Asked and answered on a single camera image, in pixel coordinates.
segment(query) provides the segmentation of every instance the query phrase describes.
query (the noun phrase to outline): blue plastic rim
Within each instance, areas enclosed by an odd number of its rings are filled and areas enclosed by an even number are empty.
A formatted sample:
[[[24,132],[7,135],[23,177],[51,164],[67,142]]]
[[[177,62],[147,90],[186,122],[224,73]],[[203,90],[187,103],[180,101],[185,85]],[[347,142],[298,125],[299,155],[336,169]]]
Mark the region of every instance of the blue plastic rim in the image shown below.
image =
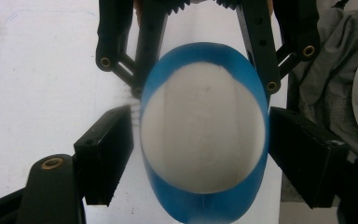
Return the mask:
[[[141,119],[154,92],[179,68],[191,63],[223,66],[257,101],[265,121],[266,141],[254,170],[236,187],[212,194],[197,194],[171,186],[152,169],[144,156],[150,184],[163,208],[183,223],[230,223],[239,219],[255,200],[268,155],[269,111],[261,81],[249,61],[235,49],[215,43],[183,45],[164,55],[151,71],[141,100]]]

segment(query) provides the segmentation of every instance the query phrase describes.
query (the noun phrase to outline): metal screw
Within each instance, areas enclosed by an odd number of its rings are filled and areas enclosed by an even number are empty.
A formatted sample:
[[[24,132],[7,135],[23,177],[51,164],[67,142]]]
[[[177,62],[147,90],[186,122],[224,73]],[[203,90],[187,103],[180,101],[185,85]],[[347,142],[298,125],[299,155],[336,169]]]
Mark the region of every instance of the metal screw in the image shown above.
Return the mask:
[[[51,159],[48,159],[45,162],[43,162],[42,169],[52,170],[57,167],[60,167],[61,165],[63,165],[63,158],[55,157],[55,158],[51,158]]]
[[[304,57],[311,57],[315,53],[315,47],[314,46],[307,46],[303,49],[303,55]]]
[[[276,82],[270,82],[270,83],[267,85],[267,89],[268,89],[269,91],[274,91],[277,87],[278,87],[278,85],[277,85]]]
[[[101,65],[103,67],[109,68],[110,67],[110,60],[108,58],[101,58]]]

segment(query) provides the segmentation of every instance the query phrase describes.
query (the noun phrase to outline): round hole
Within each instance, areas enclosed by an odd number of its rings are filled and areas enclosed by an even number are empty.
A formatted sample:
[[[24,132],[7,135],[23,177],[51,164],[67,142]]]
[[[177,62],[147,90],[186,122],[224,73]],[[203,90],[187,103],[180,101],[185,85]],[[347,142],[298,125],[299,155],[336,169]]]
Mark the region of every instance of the round hole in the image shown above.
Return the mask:
[[[52,170],[52,169],[55,169],[61,165],[63,165],[63,158],[55,157],[55,158],[51,158],[51,159],[48,159],[45,162],[43,162],[42,169]]]
[[[256,19],[255,19],[255,24],[256,25],[261,25],[263,23],[263,19],[261,18],[261,17],[257,17]]]
[[[260,47],[265,47],[267,45],[267,41],[266,40],[260,40],[260,42],[258,42],[258,45]]]
[[[267,85],[267,89],[268,89],[269,91],[274,91],[277,87],[278,87],[278,85],[277,85],[276,82],[270,82],[270,83]]]
[[[314,46],[307,46],[303,49],[303,55],[307,58],[311,57],[315,53],[315,47]]]
[[[110,67],[110,60],[108,58],[101,58],[101,65],[103,67]]]

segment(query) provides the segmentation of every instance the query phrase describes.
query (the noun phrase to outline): black metal bracket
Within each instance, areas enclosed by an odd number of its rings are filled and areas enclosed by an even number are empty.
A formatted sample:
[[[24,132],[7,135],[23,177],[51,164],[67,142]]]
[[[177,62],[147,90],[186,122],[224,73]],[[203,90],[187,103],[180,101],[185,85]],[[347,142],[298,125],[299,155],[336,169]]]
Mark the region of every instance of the black metal bracket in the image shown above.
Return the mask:
[[[358,224],[358,157],[337,136],[294,111],[270,109],[269,154],[310,208],[331,207],[337,195],[339,221]]]
[[[0,224],[86,223],[82,198],[109,205],[132,149],[130,107],[107,111],[75,143],[73,157],[36,162],[26,187],[0,199]]]
[[[274,46],[266,1],[216,2],[223,7],[237,9],[248,57],[260,76],[268,98],[280,89],[282,77],[299,62],[314,59],[319,52],[320,40],[316,27],[319,16],[315,0],[274,1],[283,41],[283,46],[278,51]],[[158,61],[168,15],[173,11],[177,13],[180,8],[184,9],[189,4],[189,0],[143,1],[138,46],[133,61],[126,54],[132,1],[100,0],[102,9],[98,29],[100,39],[96,53],[97,65],[103,71],[113,71],[131,86],[132,95],[140,98],[148,74]]]

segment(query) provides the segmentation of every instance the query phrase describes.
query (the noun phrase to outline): white table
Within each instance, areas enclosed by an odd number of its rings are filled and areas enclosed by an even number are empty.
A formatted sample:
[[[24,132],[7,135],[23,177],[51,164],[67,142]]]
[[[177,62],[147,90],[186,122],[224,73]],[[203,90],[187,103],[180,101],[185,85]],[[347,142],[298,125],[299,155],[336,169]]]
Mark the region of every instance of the white table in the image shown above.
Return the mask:
[[[86,207],[88,223],[177,223],[159,205],[145,174],[137,101],[119,78],[94,63],[98,19],[98,1],[0,0],[0,197],[23,188],[36,161],[74,154],[73,143],[104,111],[132,104],[131,159],[110,207]],[[138,33],[133,21],[132,57]],[[236,12],[213,1],[169,17],[161,55],[197,41],[245,54]],[[281,91],[272,103],[284,106],[284,98]],[[269,158],[255,203],[236,223],[278,223],[280,189],[281,170]]]

